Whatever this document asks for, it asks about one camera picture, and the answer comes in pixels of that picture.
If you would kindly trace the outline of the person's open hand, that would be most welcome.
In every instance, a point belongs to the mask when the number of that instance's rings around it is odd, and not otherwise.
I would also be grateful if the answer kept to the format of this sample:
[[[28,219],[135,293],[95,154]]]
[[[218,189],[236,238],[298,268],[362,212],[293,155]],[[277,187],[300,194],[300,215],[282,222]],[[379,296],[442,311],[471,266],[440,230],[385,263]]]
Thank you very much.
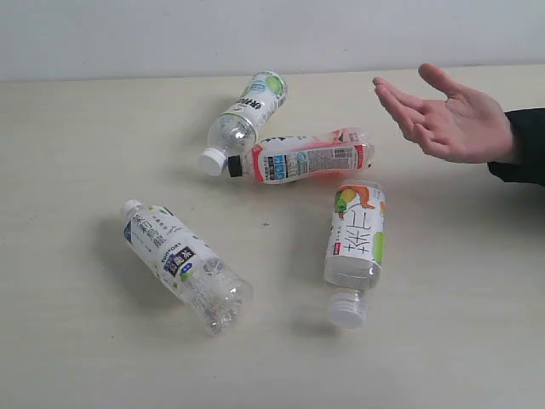
[[[496,100],[430,63],[420,65],[418,73],[445,99],[424,100],[395,88],[385,78],[373,79],[381,105],[406,140],[426,155],[451,163],[519,162],[512,126]]]

